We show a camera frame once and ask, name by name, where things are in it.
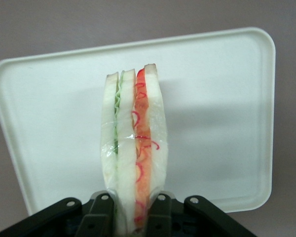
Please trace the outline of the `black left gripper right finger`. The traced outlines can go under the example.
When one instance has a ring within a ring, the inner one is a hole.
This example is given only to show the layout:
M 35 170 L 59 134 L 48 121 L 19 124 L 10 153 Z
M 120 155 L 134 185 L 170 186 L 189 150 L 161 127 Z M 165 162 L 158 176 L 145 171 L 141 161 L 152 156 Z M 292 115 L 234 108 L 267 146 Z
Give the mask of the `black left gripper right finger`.
M 175 196 L 171 192 L 161 192 L 156 196 L 148 212 L 146 225 L 147 237 L 172 236 L 172 200 Z

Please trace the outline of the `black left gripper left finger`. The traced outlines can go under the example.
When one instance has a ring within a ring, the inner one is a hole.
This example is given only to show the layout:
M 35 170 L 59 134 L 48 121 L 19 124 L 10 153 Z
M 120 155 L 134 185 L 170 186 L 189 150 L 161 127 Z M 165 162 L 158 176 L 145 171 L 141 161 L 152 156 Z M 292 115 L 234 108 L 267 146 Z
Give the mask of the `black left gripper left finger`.
M 107 191 L 95 192 L 82 206 L 82 220 L 76 237 L 112 237 L 114 201 Z

